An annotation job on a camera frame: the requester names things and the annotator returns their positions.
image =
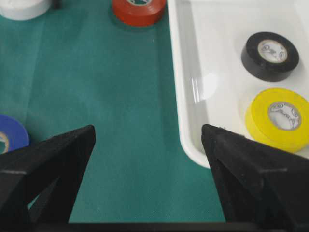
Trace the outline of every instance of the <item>tape roll core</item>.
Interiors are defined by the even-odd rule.
[[[276,82],[291,74],[299,63],[299,54],[295,46],[283,36],[259,32],[247,40],[241,61],[253,76]]]
[[[309,144],[309,103],[299,94],[270,88],[260,92],[246,113],[246,126],[258,142],[296,152]]]

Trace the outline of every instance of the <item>electrical tape roll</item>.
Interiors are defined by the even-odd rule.
[[[4,152],[13,151],[29,145],[25,127],[17,120],[0,115],[0,141],[5,143]]]
[[[253,76],[276,82],[291,74],[298,65],[299,54],[295,46],[283,36],[259,32],[247,40],[241,61]]]
[[[309,103],[287,89],[264,90],[248,108],[246,126],[256,141],[296,152],[309,144]]]
[[[146,27],[158,22],[165,6],[166,0],[112,0],[114,15],[134,27]]]
[[[29,20],[41,16],[52,0],[0,0],[0,15],[11,20]]]

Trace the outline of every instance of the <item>yellow tape roll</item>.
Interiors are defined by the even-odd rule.
[[[287,89],[266,89],[248,108],[246,126],[256,141],[296,152],[309,144],[309,103]]]

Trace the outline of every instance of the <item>black tape roll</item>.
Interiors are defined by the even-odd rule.
[[[252,35],[241,53],[241,61],[253,76],[265,81],[281,81],[298,65],[294,45],[283,36],[271,32]]]

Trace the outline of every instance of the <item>white plastic tray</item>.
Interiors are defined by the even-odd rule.
[[[180,140],[187,155],[209,168],[201,144],[208,123],[251,139],[245,112],[261,90],[282,87],[309,100],[308,0],[168,0]],[[240,55],[254,33],[290,40],[300,63],[286,80],[259,80]],[[309,157],[309,147],[297,154]]]

